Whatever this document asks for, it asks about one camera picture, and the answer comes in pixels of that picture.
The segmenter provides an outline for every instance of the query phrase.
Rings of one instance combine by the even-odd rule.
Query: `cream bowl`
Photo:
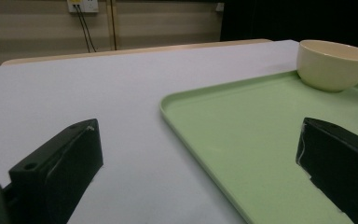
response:
[[[322,91],[343,91],[358,84],[358,48],[322,41],[303,40],[297,54],[301,80]]]

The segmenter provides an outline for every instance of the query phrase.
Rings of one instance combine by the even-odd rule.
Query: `black cable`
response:
[[[77,7],[78,7],[78,5],[74,5],[74,8],[77,11],[77,16],[78,16],[78,18],[80,20],[81,28],[83,28],[83,34],[84,34],[84,39],[86,40],[87,49],[89,50],[89,53],[90,53],[89,41],[87,41],[86,31],[84,30],[83,22],[82,22],[82,20],[80,18],[80,12],[79,12],[79,9]]]
[[[94,45],[92,44],[91,35],[90,35],[90,32],[89,32],[89,27],[87,27],[86,20],[84,20],[83,12],[81,11],[81,8],[80,8],[79,5],[77,5],[77,7],[78,7],[78,9],[80,11],[80,16],[83,19],[84,25],[86,26],[87,34],[89,35],[89,42],[91,43],[92,49],[94,49],[94,52],[97,52],[97,50],[95,50],[95,48],[94,48]]]

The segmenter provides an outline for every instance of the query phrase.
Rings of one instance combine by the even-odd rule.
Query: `wall socket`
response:
[[[79,5],[84,13],[97,13],[98,0],[66,0],[68,3],[68,10],[71,13],[77,13],[75,5]]]

